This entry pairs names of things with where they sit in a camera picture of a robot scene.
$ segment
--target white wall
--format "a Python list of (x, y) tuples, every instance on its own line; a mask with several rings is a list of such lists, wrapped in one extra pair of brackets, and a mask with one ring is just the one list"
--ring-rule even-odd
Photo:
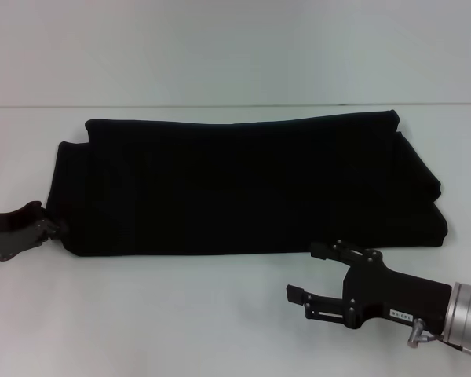
[(471, 102), (471, 0), (0, 0), (0, 106)]
[[(365, 105), (327, 106), (346, 103)], [(385, 261), (471, 284), (465, 103), (471, 0), (0, 0), (0, 211), (45, 202), (57, 144), (86, 141), (87, 119), (395, 108), (443, 183), (450, 234), (441, 248), (385, 250)], [(47, 243), (0, 262), (0, 377), (471, 375), (471, 358), (449, 347), (409, 349), (407, 327), (351, 331), (287, 302), (287, 284), (340, 296), (345, 271), (306, 254), (76, 258)]]

